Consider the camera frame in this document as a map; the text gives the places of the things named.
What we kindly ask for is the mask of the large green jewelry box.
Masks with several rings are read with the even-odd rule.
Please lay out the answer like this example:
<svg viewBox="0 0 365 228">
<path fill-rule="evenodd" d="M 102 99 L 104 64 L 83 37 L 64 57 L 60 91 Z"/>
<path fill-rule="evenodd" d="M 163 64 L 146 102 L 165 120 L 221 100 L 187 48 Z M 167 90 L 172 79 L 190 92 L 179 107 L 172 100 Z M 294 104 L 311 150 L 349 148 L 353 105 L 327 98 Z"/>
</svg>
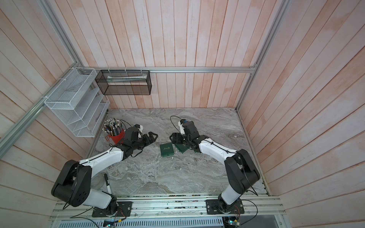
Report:
<svg viewBox="0 0 365 228">
<path fill-rule="evenodd" d="M 181 152 L 182 154 L 186 152 L 189 148 L 186 145 L 183 144 L 175 144 L 177 150 Z"/>
</svg>

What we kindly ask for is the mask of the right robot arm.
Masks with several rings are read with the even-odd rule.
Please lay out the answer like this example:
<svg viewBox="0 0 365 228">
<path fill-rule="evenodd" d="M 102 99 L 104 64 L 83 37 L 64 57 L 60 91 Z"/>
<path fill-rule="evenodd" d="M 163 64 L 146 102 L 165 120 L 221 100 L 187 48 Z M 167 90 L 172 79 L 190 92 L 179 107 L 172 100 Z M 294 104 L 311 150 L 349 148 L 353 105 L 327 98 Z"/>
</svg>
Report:
<svg viewBox="0 0 365 228">
<path fill-rule="evenodd" d="M 193 121 L 181 119 L 179 133 L 173 133 L 173 144 L 182 144 L 195 152 L 208 155 L 225 166 L 229 185 L 219 195 L 222 206 L 232 206 L 249 188 L 261 179 L 260 173 L 250 154 L 244 150 L 233 150 L 200 135 Z"/>
</svg>

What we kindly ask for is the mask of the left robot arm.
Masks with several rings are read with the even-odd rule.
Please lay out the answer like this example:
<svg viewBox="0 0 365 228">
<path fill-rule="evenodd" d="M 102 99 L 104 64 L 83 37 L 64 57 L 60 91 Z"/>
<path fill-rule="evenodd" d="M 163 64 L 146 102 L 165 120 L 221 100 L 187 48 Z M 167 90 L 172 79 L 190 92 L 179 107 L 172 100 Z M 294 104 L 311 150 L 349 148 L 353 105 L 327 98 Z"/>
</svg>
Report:
<svg viewBox="0 0 365 228">
<path fill-rule="evenodd" d="M 92 189 L 91 180 L 107 167 L 132 156 L 135 150 L 142 152 L 157 140 L 157 134 L 143 134 L 142 129 L 141 125 L 136 124 L 129 127 L 123 139 L 108 150 L 88 159 L 67 161 L 52 187 L 51 195 L 72 207 L 86 205 L 100 209 L 115 208 L 115 197 Z"/>
</svg>

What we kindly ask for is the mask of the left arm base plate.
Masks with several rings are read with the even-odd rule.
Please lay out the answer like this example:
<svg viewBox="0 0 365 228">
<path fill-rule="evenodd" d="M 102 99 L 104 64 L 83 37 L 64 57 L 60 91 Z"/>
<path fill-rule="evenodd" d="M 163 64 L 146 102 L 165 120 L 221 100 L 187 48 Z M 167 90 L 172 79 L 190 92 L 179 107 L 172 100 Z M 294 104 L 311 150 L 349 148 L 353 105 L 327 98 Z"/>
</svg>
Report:
<svg viewBox="0 0 365 228">
<path fill-rule="evenodd" d="M 106 209 L 95 208 L 92 212 L 93 218 L 101 217 L 129 217 L 133 203 L 131 201 L 116 201 L 107 206 Z"/>
</svg>

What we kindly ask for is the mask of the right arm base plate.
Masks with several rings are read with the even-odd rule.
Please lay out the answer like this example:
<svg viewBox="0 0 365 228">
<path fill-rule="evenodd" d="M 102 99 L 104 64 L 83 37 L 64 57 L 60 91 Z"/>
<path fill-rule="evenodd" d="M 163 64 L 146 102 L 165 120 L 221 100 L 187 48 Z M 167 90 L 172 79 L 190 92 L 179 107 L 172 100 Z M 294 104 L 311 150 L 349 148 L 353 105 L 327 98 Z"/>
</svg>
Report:
<svg viewBox="0 0 365 228">
<path fill-rule="evenodd" d="M 228 205 L 222 199 L 207 199 L 206 211 L 209 215 L 217 214 L 244 214 L 242 201 L 237 199 L 233 204 Z"/>
</svg>

